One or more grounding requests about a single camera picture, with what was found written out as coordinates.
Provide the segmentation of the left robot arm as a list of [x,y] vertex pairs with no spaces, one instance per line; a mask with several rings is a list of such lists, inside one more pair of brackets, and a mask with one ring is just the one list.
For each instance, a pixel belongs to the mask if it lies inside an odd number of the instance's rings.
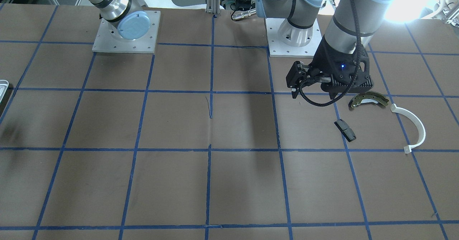
[[[282,18],[284,27],[310,32],[323,0],[256,0],[257,16]],[[287,87],[296,98],[300,88],[315,83],[331,99],[346,90],[365,93],[374,84],[369,74],[366,46],[383,23],[393,0],[340,0],[315,51],[312,62],[294,62],[286,76]]]

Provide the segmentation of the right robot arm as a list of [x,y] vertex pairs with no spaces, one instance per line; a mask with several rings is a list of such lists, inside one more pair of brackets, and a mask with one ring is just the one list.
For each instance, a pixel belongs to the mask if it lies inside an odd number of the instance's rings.
[[144,36],[151,23],[144,11],[144,0],[88,0],[100,11],[100,16],[116,28],[127,40]]

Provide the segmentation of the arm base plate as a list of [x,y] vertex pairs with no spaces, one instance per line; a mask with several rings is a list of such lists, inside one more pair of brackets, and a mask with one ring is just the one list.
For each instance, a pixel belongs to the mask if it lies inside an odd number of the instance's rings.
[[317,20],[307,29],[296,28],[280,18],[266,18],[265,24],[271,57],[314,57],[322,39]]
[[98,53],[154,54],[161,12],[159,10],[147,10],[146,13],[151,26],[144,36],[133,40],[122,38],[117,29],[102,18],[92,51]]

